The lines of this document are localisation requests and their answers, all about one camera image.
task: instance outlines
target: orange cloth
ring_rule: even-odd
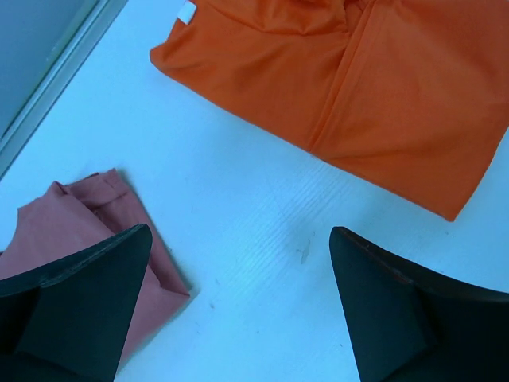
[[[509,125],[505,0],[196,0],[150,58],[217,105],[453,220]]]

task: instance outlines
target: white tag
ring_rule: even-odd
[[[194,13],[196,12],[196,5],[192,2],[185,2],[181,10],[178,11],[177,17],[184,23],[191,22]]]

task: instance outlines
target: black object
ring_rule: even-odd
[[[346,228],[332,230],[330,250],[362,382],[509,381],[509,294],[431,271]]]
[[[0,380],[112,381],[151,245],[140,224],[0,281]]]

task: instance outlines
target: pink cloth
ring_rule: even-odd
[[[70,185],[53,182],[43,197],[20,208],[14,238],[0,255],[0,279],[51,263],[140,223],[149,225],[153,244],[122,351],[125,360],[189,296],[145,209],[116,170]]]

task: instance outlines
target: white table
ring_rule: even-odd
[[[149,49],[180,5],[130,0],[0,181],[0,248],[16,207],[51,181],[111,167],[124,171],[172,248],[193,299],[118,382],[359,380],[328,253],[335,225],[509,291],[509,136],[448,223],[159,73]]]

